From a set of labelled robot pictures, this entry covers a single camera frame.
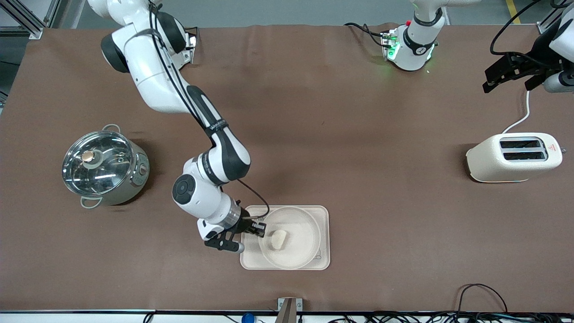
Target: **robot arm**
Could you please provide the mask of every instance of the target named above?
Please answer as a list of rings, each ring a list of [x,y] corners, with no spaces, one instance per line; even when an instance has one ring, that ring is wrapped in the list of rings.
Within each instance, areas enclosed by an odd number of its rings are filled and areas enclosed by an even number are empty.
[[[431,58],[436,37],[445,24],[442,7],[473,5],[480,0],[410,0],[414,5],[414,17],[410,25],[390,30],[385,56],[405,71],[423,67]]]
[[[189,38],[183,26],[172,16],[152,10],[147,0],[88,3],[100,16],[124,25],[102,40],[108,63],[130,73],[149,107],[163,113],[191,114],[210,138],[212,147],[185,163],[172,197],[198,218],[197,227],[207,246],[242,252],[242,244],[232,236],[240,232],[263,236],[265,224],[246,219],[248,212],[220,187],[244,177],[251,159],[206,94],[181,76],[179,68],[189,61],[184,51]]]
[[[532,90],[544,84],[550,93],[574,91],[574,4],[567,7],[557,20],[541,34],[526,55],[506,52],[487,68],[482,85],[489,93],[510,80],[531,76],[524,84]]]

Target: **white cord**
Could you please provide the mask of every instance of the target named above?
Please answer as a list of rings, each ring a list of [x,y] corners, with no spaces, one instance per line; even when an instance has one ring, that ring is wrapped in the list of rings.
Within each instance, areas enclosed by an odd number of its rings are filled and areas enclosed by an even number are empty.
[[[518,120],[517,122],[511,124],[508,126],[508,128],[504,129],[504,131],[502,133],[507,133],[508,130],[512,129],[512,127],[520,124],[522,121],[526,120],[526,118],[528,118],[528,116],[530,115],[530,91],[526,91],[526,115],[524,115],[524,117],[522,117],[522,119]]]

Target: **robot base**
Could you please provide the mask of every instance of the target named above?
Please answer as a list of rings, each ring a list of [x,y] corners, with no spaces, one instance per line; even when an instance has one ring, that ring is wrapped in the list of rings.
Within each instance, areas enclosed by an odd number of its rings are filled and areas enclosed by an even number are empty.
[[[431,53],[435,48],[432,45],[430,49],[421,47],[417,52],[420,55],[415,55],[413,50],[405,45],[404,33],[406,25],[401,25],[397,29],[390,30],[389,45],[391,48],[384,50],[384,55],[387,60],[393,62],[398,68],[405,71],[416,71],[424,66],[427,60],[431,59]]]

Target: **floor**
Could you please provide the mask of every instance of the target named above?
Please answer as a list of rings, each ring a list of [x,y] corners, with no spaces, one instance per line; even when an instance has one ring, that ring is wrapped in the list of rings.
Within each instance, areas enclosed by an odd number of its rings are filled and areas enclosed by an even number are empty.
[[[86,0],[63,0],[58,28],[117,28],[114,21],[97,16]],[[504,24],[510,13],[520,10],[531,0],[482,0],[469,7],[448,8],[452,25]],[[550,11],[550,0],[526,11],[523,24],[535,23]],[[164,0],[163,11],[173,14],[186,26],[242,27],[250,25],[307,24],[343,25],[346,22],[379,25],[383,22],[403,23],[412,18],[408,0]],[[0,37],[0,60],[19,64],[24,55],[26,37]],[[17,65],[0,63],[0,91],[10,92],[18,71]]]

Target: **pot handle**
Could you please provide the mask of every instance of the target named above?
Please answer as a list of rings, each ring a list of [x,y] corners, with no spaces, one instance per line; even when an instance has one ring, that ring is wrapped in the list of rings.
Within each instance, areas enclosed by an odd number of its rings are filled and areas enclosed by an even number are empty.
[[[119,126],[117,124],[109,124],[106,125],[104,128],[102,128],[102,130],[108,130],[110,128],[118,128],[118,133],[122,133],[122,130],[119,128]]]
[[[80,204],[83,208],[89,210],[89,209],[94,209],[94,208],[98,207],[100,204],[102,204],[102,200],[103,200],[103,198],[101,198],[101,197],[97,197],[97,198],[80,197]],[[92,205],[92,206],[87,206],[86,201],[97,201],[97,203]]]

